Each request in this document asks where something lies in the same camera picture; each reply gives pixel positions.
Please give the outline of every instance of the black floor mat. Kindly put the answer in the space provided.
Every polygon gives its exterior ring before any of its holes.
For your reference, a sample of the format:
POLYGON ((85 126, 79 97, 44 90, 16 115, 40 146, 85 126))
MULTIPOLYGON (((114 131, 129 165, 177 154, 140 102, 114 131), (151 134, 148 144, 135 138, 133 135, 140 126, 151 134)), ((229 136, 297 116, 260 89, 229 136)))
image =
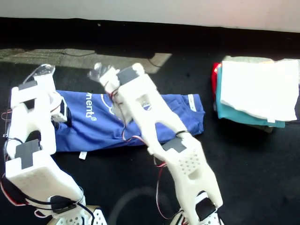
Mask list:
MULTIPOLYGON (((206 111, 201 141, 207 161, 216 174, 224 205, 220 215, 226 225, 300 224, 300 125, 288 125, 266 134, 255 128, 218 120, 212 110, 210 73, 223 53, 201 50, 175 52, 152 74, 161 94, 200 94, 206 111)), ((10 87, 19 84, 36 65, 0 63, 0 109, 5 111, 10 87)), ((58 90, 100 93, 86 78, 87 70, 57 67, 58 90)), ((168 224, 155 204, 158 169, 145 147, 124 147, 54 156, 62 170, 83 187, 87 204, 100 205, 109 225, 168 224)), ((161 179, 160 205, 171 216, 178 210, 173 180, 167 169, 161 179)), ((33 209, 14 207, 3 195, 1 224, 45 224, 33 209)))

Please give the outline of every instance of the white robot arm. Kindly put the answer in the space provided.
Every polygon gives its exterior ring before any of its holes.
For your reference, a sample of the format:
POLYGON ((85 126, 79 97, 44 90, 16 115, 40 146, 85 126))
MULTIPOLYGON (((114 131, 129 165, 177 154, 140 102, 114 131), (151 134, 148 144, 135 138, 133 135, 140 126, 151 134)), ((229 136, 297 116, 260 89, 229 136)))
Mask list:
POLYGON ((33 77, 32 81, 26 78, 11 91, 12 118, 4 146, 10 160, 5 163, 1 189, 10 199, 2 183, 9 180, 21 191, 25 205, 37 209, 36 216, 51 215, 55 224, 96 224, 100 217, 95 220, 93 214, 87 214, 82 188, 51 157, 56 152, 52 121, 71 126, 67 104, 55 89, 54 71, 54 66, 41 65, 28 77, 33 77), (28 139, 33 132, 38 138, 28 139))
POLYGON ((206 224, 207 221, 210 221, 207 224, 219 224, 215 214, 223 201, 201 143, 161 98, 142 65, 134 64, 120 71, 113 67, 103 70, 101 63, 97 63, 89 77, 104 86, 113 100, 114 113, 125 125, 132 120, 137 123, 148 152, 166 163, 185 220, 190 225, 206 224), (145 110, 144 105, 150 105, 150 109, 145 110), (155 124, 158 122, 176 134, 163 145, 157 139, 155 124))

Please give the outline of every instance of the blue cloth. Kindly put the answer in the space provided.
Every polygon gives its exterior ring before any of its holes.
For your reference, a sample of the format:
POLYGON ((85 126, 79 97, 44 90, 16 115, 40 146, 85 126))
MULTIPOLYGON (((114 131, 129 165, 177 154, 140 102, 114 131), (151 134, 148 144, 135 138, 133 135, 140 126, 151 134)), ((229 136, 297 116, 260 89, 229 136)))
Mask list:
MULTIPOLYGON (((111 109, 108 95, 84 92, 58 91, 66 100, 72 113, 72 127, 61 123, 56 131, 57 151, 92 151, 124 145, 142 145, 138 139, 124 142, 121 137, 123 122, 111 109)), ((204 110, 199 95, 193 95, 196 112, 189 106, 188 96, 162 95, 170 109, 179 115, 193 135, 203 132, 204 110)), ((164 143, 175 134, 172 130, 156 124, 159 142, 164 143)), ((141 135, 136 123, 131 122, 125 131, 126 139, 141 135)))
POLYGON ((217 69, 217 91, 216 91, 216 104, 217 104, 217 115, 220 118, 226 118, 237 123, 244 123, 250 125, 262 125, 284 128, 284 121, 275 121, 275 123, 268 123, 267 120, 260 119, 249 114, 238 111, 228 105, 224 105, 220 102, 221 99, 221 82, 222 82, 222 68, 217 69))

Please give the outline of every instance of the folded shirt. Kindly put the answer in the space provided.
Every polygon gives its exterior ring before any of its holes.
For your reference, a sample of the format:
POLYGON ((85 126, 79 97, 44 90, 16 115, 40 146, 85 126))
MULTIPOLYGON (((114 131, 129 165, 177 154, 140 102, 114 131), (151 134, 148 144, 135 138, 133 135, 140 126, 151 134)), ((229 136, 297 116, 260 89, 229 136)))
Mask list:
POLYGON ((217 92, 216 92, 216 104, 217 104, 217 114, 219 119, 225 118, 228 120, 235 121, 237 123, 249 124, 249 125, 261 125, 261 126, 271 126, 284 128, 284 121, 275 121, 275 123, 269 123, 266 119, 260 119, 257 117, 250 116, 249 114, 235 110, 234 108, 224 105, 221 103, 221 83, 222 83, 222 67, 217 68, 217 92))
MULTIPOLYGON (((108 95, 62 90, 58 92, 65 98, 72 113, 72 127, 67 127, 64 123, 59 125, 56 130, 57 151, 92 151, 124 145, 143 145, 138 139, 123 141, 123 122, 113 114, 108 95)), ((199 95, 170 94, 162 97, 192 135, 203 132, 205 112, 199 95)), ((157 139, 161 143, 175 137, 175 133, 161 123, 156 124, 156 130, 157 139)), ((141 131, 132 121, 126 128, 125 138, 133 135, 140 136, 141 131)))
POLYGON ((220 102, 269 122, 296 120, 298 80, 297 60, 223 61, 220 102))

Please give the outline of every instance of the cable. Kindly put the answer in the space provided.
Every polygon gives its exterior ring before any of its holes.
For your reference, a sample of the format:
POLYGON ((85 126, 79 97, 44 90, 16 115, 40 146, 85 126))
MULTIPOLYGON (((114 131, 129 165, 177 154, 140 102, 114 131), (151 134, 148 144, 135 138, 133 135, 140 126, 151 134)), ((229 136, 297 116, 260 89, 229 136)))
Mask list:
POLYGON ((9 200, 9 202, 11 204, 13 204, 14 206, 25 206, 27 204, 25 203, 17 203, 4 189, 3 185, 2 185, 2 179, 3 177, 5 176, 5 173, 2 175, 2 178, 1 178, 1 182, 0 182, 0 187, 1 187, 1 191, 3 192, 4 196, 7 198, 7 200, 9 200))
POLYGON ((189 133, 188 130, 181 130, 181 131, 178 131, 175 136, 177 137, 178 135, 182 134, 182 133, 189 133))
POLYGON ((160 177, 161 177, 161 174, 162 174, 162 171, 163 171, 163 168, 164 168, 164 167, 165 167, 165 166, 161 167, 160 170, 159 170, 159 173, 158 173, 158 178, 157 178, 157 183, 156 183, 156 195, 155 195, 155 200, 156 200, 156 206, 157 206, 158 212, 159 212, 159 214, 162 216, 162 218, 164 218, 164 219, 171 219, 171 217, 165 217, 165 216, 163 215, 163 213, 162 213, 161 210, 160 210, 159 203, 158 203, 158 187, 159 187, 159 179, 160 179, 160 177))
POLYGON ((154 165, 155 165, 156 167, 164 167, 164 166, 167 166, 166 162, 163 162, 162 164, 158 165, 158 164, 156 163, 156 157, 155 157, 155 156, 153 156, 153 163, 154 163, 154 165))
POLYGON ((46 217, 49 216, 49 215, 48 215, 48 216, 43 215, 39 210, 35 210, 35 211, 34 211, 34 215, 35 215, 37 218, 46 218, 46 217))
POLYGON ((61 55, 67 55, 67 56, 72 56, 72 57, 84 57, 84 56, 88 56, 88 55, 95 55, 97 54, 96 52, 91 52, 91 53, 87 53, 87 54, 83 54, 83 55, 73 55, 73 54, 69 54, 69 53, 65 53, 65 52, 34 52, 36 53, 42 53, 42 54, 61 54, 61 55))
POLYGON ((149 63, 155 67, 161 68, 161 66, 155 65, 150 59, 148 59, 149 63))
POLYGON ((91 225, 94 225, 94 220, 95 220, 95 216, 94 213, 89 210, 87 207, 85 207, 84 205, 82 205, 81 203, 78 203, 77 205, 79 205, 81 208, 83 208, 84 210, 86 210, 91 216, 92 216, 92 221, 91 221, 91 225))
MULTIPOLYGON (((83 191, 83 189, 82 189, 81 186, 79 186, 79 188, 80 188, 81 191, 82 191, 82 196, 81 196, 81 198, 80 198, 78 201, 70 200, 70 203, 72 203, 72 204, 78 204, 78 203, 83 199, 83 197, 84 197, 84 191, 83 191)), ((56 205, 56 204, 64 204, 64 203, 66 203, 66 202, 55 202, 55 203, 52 203, 52 202, 43 202, 43 201, 36 200, 36 199, 34 199, 34 198, 32 198, 32 197, 26 195, 26 194, 24 194, 24 196, 25 196, 25 198, 28 199, 29 201, 31 201, 31 202, 33 202, 33 203, 36 203, 36 204, 40 204, 40 205, 56 205)))
POLYGON ((23 144, 23 142, 19 138, 16 138, 16 137, 7 137, 6 139, 8 139, 8 140, 16 140, 19 143, 23 144))
POLYGON ((9 109, 6 112, 1 113, 1 119, 4 121, 11 121, 11 119, 7 119, 7 114, 10 114, 11 112, 12 112, 12 110, 9 109))
POLYGON ((139 140, 140 140, 142 143, 144 143, 145 145, 147 145, 146 142, 145 142, 140 136, 137 136, 137 135, 133 135, 133 136, 131 136, 130 138, 126 139, 126 138, 125 138, 125 129, 126 129, 126 126, 124 126, 123 131, 122 131, 122 139, 123 139, 123 141, 129 142, 129 141, 131 141, 132 139, 136 138, 136 139, 139 139, 139 140))

